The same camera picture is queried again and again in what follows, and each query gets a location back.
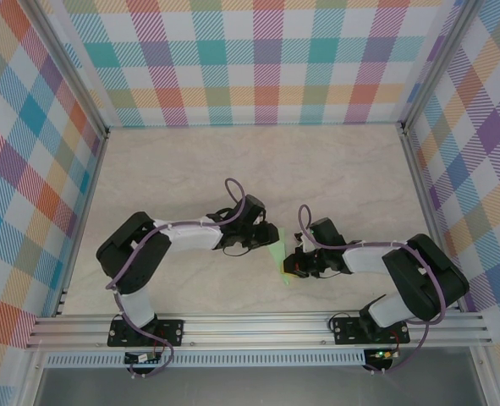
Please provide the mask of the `light green paper sheet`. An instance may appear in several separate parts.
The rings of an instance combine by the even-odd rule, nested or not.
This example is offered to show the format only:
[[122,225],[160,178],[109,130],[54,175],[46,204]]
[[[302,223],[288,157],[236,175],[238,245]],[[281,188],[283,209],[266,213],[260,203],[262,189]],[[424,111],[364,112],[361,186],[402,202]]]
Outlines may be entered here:
[[278,269],[279,275],[282,278],[283,283],[288,286],[290,284],[290,281],[294,279],[294,277],[285,273],[283,269],[283,262],[287,258],[284,228],[278,229],[278,237],[279,240],[273,244],[268,245],[268,249]]

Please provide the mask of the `grey metal panel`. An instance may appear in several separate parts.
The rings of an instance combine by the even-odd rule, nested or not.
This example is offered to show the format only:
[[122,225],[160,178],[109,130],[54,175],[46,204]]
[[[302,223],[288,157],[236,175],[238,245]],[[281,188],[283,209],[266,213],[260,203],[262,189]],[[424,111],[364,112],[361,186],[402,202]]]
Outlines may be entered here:
[[359,368],[49,369],[34,406],[486,406],[465,376],[371,376]]

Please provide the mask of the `black circuit board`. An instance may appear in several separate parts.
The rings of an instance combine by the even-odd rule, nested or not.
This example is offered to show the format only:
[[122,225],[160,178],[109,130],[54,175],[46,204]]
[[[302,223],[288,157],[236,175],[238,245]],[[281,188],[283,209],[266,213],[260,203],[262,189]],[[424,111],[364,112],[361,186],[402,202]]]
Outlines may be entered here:
[[161,360],[161,354],[154,354],[152,352],[134,353],[126,352],[124,354],[125,365],[157,365]]

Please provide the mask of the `aluminium mounting rail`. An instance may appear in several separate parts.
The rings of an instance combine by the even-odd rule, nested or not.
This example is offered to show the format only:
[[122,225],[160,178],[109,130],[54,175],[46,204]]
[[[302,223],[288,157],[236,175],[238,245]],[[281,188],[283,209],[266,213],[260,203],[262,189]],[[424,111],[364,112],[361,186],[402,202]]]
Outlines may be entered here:
[[[410,326],[410,343],[337,345],[330,323],[335,317],[354,314],[329,312],[160,315],[161,320],[183,320],[182,343],[177,349],[305,349],[370,348],[401,345],[404,348],[424,343],[428,347],[470,347],[492,344],[483,316],[458,309],[430,328]],[[34,350],[72,350],[107,346],[112,315],[59,315],[36,321],[26,347]]]

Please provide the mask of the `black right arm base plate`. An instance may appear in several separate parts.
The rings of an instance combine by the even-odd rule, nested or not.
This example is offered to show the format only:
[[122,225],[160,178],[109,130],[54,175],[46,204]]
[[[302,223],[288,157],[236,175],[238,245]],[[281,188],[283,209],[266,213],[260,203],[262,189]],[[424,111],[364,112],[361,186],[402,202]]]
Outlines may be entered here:
[[360,324],[359,317],[335,317],[330,327],[337,345],[410,343],[409,329],[403,321],[368,333]]

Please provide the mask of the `aluminium side rail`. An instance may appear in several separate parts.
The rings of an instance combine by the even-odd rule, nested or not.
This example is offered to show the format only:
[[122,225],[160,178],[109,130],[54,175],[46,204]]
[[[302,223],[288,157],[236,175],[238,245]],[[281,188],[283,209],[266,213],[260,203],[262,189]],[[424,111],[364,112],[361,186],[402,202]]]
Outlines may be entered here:
[[45,304],[45,308],[43,309],[42,314],[46,315],[47,317],[55,317],[58,315],[58,312],[61,310],[64,304],[63,297],[69,291],[69,285],[74,274],[75,264],[78,258],[80,246],[85,232],[85,226],[89,217],[92,201],[96,191],[96,185],[100,177],[102,164],[107,152],[107,145],[110,139],[110,135],[110,128],[106,128],[104,134],[102,135],[102,140],[99,144],[96,166],[92,172],[92,177],[85,194],[83,211],[81,212],[79,221],[76,223],[75,234],[73,237],[73,242],[71,244],[71,251],[69,253],[67,263],[60,273],[58,283],[52,294],[52,299]]
[[443,245],[442,236],[438,229],[437,217],[432,204],[431,196],[426,189],[423,173],[417,161],[415,149],[408,132],[402,127],[398,128],[398,137],[404,151],[404,156],[409,167],[411,178],[414,182],[415,191],[420,202],[420,208],[428,229],[428,235],[442,250],[445,256],[450,259],[447,248]]

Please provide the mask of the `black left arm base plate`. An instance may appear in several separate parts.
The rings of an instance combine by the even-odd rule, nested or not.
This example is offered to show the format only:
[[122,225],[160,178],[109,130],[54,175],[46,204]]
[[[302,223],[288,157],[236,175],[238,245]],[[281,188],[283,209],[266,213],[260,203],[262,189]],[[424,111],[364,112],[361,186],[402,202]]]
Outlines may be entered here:
[[[154,319],[142,330],[170,342],[174,347],[182,343],[184,333],[183,320]],[[109,327],[107,346],[112,348],[152,347],[155,340],[138,333],[124,319],[114,319]]]

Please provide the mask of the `aluminium frame post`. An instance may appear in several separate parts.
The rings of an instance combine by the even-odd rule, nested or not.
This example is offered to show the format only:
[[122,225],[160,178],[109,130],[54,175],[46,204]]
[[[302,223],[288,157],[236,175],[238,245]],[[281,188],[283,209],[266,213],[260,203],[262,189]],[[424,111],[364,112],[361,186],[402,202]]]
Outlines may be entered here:
[[63,43],[52,27],[47,15],[37,0],[17,0],[31,24],[36,29],[39,37],[44,42],[52,60],[57,65],[61,75],[66,79],[76,100],[80,103],[86,117],[90,119],[92,126],[99,132],[104,140],[108,139],[109,128],[102,119],[96,104],[93,102],[89,92],[85,88],[76,67],[69,57]]
[[431,93],[435,90],[466,31],[472,24],[485,0],[454,0],[447,18],[441,25],[436,40],[428,52],[420,76],[411,88],[411,94],[397,122],[399,136],[404,138],[422,114]]

